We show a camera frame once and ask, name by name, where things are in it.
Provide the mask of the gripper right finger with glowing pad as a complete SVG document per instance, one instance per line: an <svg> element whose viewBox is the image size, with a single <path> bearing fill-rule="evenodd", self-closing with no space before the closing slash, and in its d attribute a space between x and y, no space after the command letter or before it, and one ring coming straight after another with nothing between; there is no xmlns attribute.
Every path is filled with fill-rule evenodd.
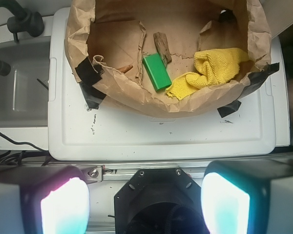
<svg viewBox="0 0 293 234"><path fill-rule="evenodd" d="M201 205L212 234L293 234L293 159L212 161Z"/></svg>

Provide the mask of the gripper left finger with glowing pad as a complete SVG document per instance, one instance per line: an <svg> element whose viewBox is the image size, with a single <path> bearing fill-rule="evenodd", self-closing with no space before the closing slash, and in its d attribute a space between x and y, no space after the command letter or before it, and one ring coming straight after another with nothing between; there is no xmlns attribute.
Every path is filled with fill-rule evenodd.
<svg viewBox="0 0 293 234"><path fill-rule="evenodd" d="M90 214L75 166L0 166L0 234L84 234Z"/></svg>

